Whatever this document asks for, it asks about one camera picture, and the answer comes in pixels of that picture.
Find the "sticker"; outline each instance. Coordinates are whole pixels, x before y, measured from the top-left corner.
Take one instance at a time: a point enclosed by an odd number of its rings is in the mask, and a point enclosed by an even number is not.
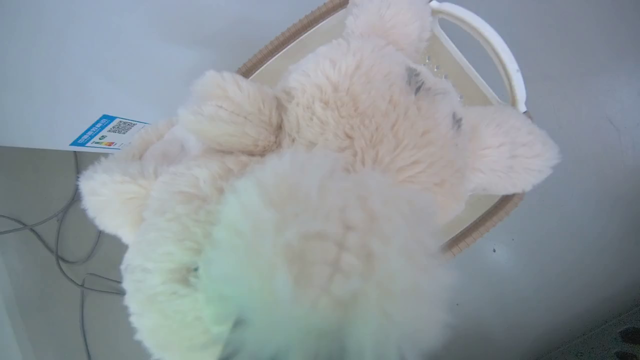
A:
[[[105,114],[84,130],[69,146],[120,150],[147,125],[146,122]]]

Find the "dark spot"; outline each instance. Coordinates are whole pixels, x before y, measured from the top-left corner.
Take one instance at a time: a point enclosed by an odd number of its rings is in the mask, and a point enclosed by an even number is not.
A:
[[[418,87],[415,88],[415,92],[413,93],[414,95],[418,95],[418,93],[420,92],[420,90],[422,90],[422,87],[424,86],[424,81],[421,81],[420,84],[418,84]]]
[[[458,116],[455,111],[453,112],[453,114],[451,114],[451,124],[457,131],[460,131],[460,129],[462,128],[462,117]]]
[[[618,360],[638,360],[638,356],[628,352],[628,351],[622,351],[622,350],[618,350],[615,353],[613,353],[613,355],[616,357],[616,359]]]
[[[414,79],[420,76],[420,72],[411,66],[407,66],[404,70],[406,71],[406,84],[411,86]]]
[[[409,86],[410,88],[414,88],[413,94],[418,95],[418,93],[422,90],[422,87],[424,86],[424,80],[422,79],[420,71],[418,71],[418,69],[411,66],[407,66],[405,68],[405,71],[406,71],[407,86]]]
[[[622,342],[629,345],[640,345],[640,327],[630,326],[622,329],[618,335]]]

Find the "white fluffy fur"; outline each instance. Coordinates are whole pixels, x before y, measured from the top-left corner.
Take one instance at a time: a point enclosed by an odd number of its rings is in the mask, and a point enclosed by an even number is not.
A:
[[[351,0],[348,10],[346,37],[377,37],[411,61],[420,61],[431,35],[427,0]]]
[[[280,114],[272,89],[238,74],[209,71],[192,92],[180,120],[209,147],[257,155],[278,145]]]
[[[212,306],[244,320],[234,359],[420,359],[444,336],[428,194],[293,150],[253,167],[219,212],[200,272]]]
[[[469,166],[472,193],[527,192],[551,174],[560,153],[551,138],[509,106],[465,108],[472,133]]]
[[[225,185],[256,160],[205,153],[157,179],[145,221],[122,263],[136,337],[154,358],[218,358],[235,314],[208,320],[216,307],[204,302],[194,269],[212,242],[210,229]]]
[[[275,89],[209,72],[177,120],[80,178],[88,214],[129,244],[125,303],[155,358],[227,342],[247,360],[417,359],[447,321],[437,226],[557,163],[522,114],[463,108],[415,63],[426,0],[349,11]]]

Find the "cable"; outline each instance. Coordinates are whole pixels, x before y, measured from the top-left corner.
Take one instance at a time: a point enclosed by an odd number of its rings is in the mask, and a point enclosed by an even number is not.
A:
[[[76,172],[76,179],[80,173],[79,171],[79,166],[78,166],[78,156],[77,153],[74,152],[74,169]],[[70,196],[69,200],[65,203],[64,206],[62,206],[62,208],[60,208],[59,210],[57,210],[55,213],[53,213],[52,215],[49,215],[48,217],[44,218],[41,221],[38,221],[34,224],[31,225],[27,225],[24,222],[16,219],[16,218],[12,218],[9,217],[7,215],[2,215],[0,214],[0,218],[3,219],[7,219],[11,222],[14,222],[18,225],[20,225],[20,227],[16,227],[14,229],[10,229],[10,230],[5,230],[5,231],[0,231],[0,235],[6,235],[6,234],[12,234],[12,233],[17,233],[18,231],[29,231],[35,238],[36,240],[38,240],[38,242],[47,250],[48,253],[50,253],[55,261],[56,261],[56,268],[58,268],[58,270],[60,271],[60,274],[65,278],[65,280],[67,280],[70,284],[74,285],[76,288],[80,289],[80,334],[82,336],[82,340],[83,340],[83,346],[84,346],[84,354],[87,358],[87,360],[92,360],[92,356],[91,356],[91,351],[89,349],[89,343],[86,337],[86,327],[84,324],[84,303],[85,303],[85,292],[86,291],[90,291],[90,292],[94,292],[94,293],[101,293],[101,294],[105,294],[105,295],[117,295],[117,296],[124,296],[124,289],[122,289],[122,283],[120,281],[114,280],[114,279],[110,279],[109,277],[104,277],[102,275],[98,275],[98,274],[94,274],[94,273],[87,273],[84,275],[83,279],[81,282],[76,282],[71,276],[69,276],[69,274],[65,271],[65,269],[62,267],[62,264],[65,265],[72,265],[72,266],[79,266],[79,265],[83,265],[87,262],[89,262],[89,260],[91,260],[93,258],[93,256],[96,253],[96,250],[100,244],[100,236],[102,235],[101,231],[98,231],[95,240],[92,243],[91,249],[80,259],[78,260],[69,260],[67,258],[64,258],[61,254],[60,254],[60,231],[62,228],[62,224],[64,223],[64,220],[67,216],[67,213],[69,212],[69,210],[71,209],[71,207],[77,202],[77,194],[78,194],[78,185],[77,185],[77,181],[75,182],[74,185],[74,191],[72,193],[72,195]],[[36,227],[47,223],[53,219],[57,218],[58,219],[58,225],[56,227],[56,237],[54,240],[54,246],[53,249],[51,248],[51,246],[44,241],[44,239],[42,238],[42,236],[40,235],[40,233],[38,233],[38,231],[35,230]],[[89,277],[96,277],[98,279],[101,279],[103,281],[106,281],[108,284],[110,285],[115,285],[118,289],[117,290],[102,290],[102,289],[96,289],[96,288],[91,288],[86,284],[86,280]]]

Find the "qr code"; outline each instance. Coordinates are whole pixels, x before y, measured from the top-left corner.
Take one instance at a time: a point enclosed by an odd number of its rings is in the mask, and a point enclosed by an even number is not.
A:
[[[137,125],[135,122],[118,120],[118,122],[114,126],[111,126],[111,129],[107,130],[107,132],[124,135],[128,133],[129,130],[133,129],[135,125]]]

